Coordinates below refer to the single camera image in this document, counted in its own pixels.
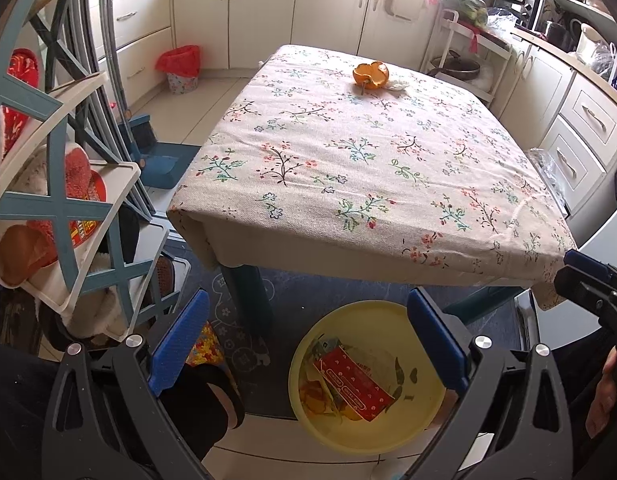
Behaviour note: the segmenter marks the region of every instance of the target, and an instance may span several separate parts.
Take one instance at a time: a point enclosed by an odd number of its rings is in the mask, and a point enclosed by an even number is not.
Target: floor tile
[[[231,87],[231,89],[224,94],[224,96],[212,107],[212,109],[204,115],[204,118],[193,128],[188,137],[184,139],[185,144],[191,144],[193,146],[201,146],[206,142],[208,136],[218,124],[221,118],[226,113],[226,110],[230,108],[233,101],[237,99],[239,93],[248,84],[249,79],[239,79]]]
[[[490,445],[492,439],[493,435],[490,433],[478,436],[468,452],[468,455],[466,455],[464,462],[460,466],[460,470],[480,462],[486,454],[486,450],[488,450],[488,446]],[[387,455],[382,455],[380,464],[374,470],[371,478],[372,480],[391,480],[393,478],[400,478],[400,475],[403,475],[403,473],[405,473],[406,470],[418,460],[418,457],[419,454],[404,458],[389,458]]]
[[[55,350],[48,340],[42,335],[42,341],[40,342],[39,357],[48,359],[49,361],[61,361],[64,357],[64,352]]]
[[[400,447],[400,449],[391,451],[390,453],[382,453],[381,458],[404,458],[419,455],[426,449],[426,446],[429,445],[436,433],[437,429],[424,430],[418,436],[413,438],[408,444]]]
[[[40,353],[38,354],[38,357],[41,357],[42,359],[46,359],[47,361],[57,361],[58,359],[50,352],[50,350],[47,350],[45,346],[40,345]]]
[[[173,198],[175,191],[177,191],[179,184],[180,183],[178,182],[173,189],[159,189],[159,187],[151,187],[146,190],[156,211],[163,213],[168,209],[168,205],[171,203],[171,199]]]
[[[215,480],[367,480],[376,462],[311,464],[271,460],[214,447],[203,461]]]
[[[174,95],[163,90],[138,114],[149,114],[158,140],[182,142],[202,117],[232,88],[236,79],[200,79],[195,91]]]
[[[376,462],[377,455],[342,454],[318,442],[296,420],[246,415],[242,426],[217,443],[222,449],[279,460],[313,463]]]

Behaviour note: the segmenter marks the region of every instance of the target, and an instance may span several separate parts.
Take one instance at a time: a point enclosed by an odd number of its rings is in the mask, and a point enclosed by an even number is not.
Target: plastic bag
[[[488,23],[488,11],[483,0],[443,0],[444,8],[456,10],[460,17],[476,27],[484,28]]]
[[[540,148],[531,148],[524,154],[530,160],[535,170],[539,173],[539,176],[546,184],[550,194],[555,199],[555,202],[559,206],[563,214],[566,213],[566,200],[563,198],[562,184],[557,180],[555,176],[557,174],[557,164],[552,155],[546,150]]]
[[[575,57],[580,63],[589,67],[595,74],[599,74],[608,81],[615,62],[615,48],[605,41],[598,41],[595,50],[589,56],[583,56],[579,52],[570,52],[569,56]]]
[[[186,45],[163,53],[155,65],[156,70],[181,77],[200,74],[201,54],[197,45]]]
[[[488,23],[484,30],[506,43],[511,43],[511,32],[515,29],[517,16],[510,10],[498,9],[497,7],[490,7],[487,12]]]

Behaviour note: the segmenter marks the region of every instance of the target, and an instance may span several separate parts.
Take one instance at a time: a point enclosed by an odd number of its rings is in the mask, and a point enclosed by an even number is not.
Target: floral trash bin
[[[201,58],[199,46],[181,46],[163,53],[156,69],[166,73],[171,93],[186,94],[197,88]]]

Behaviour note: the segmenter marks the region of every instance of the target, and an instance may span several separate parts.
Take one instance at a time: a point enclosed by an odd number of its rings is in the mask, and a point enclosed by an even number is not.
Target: pot
[[[439,72],[444,72],[460,81],[470,81],[479,76],[481,67],[477,61],[464,59],[454,50],[449,50],[448,53],[450,56],[447,56],[442,68],[439,68],[441,57],[436,57],[431,61],[435,68],[428,75],[435,77]]]

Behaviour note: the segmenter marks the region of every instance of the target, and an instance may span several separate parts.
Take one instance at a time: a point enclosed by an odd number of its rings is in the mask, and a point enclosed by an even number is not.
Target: rug
[[[277,418],[295,418],[288,399],[288,369],[300,341],[323,316],[348,303],[386,300],[405,304],[414,285],[342,280],[310,274],[260,269],[274,314],[271,336],[253,338],[237,316],[219,269],[202,267],[184,242],[168,240],[165,250],[191,263],[182,291],[188,302],[203,288],[210,296],[209,321],[234,372],[246,412]],[[427,286],[433,300],[444,307],[465,298],[476,288]],[[469,326],[495,344],[519,349],[519,333],[512,301]]]

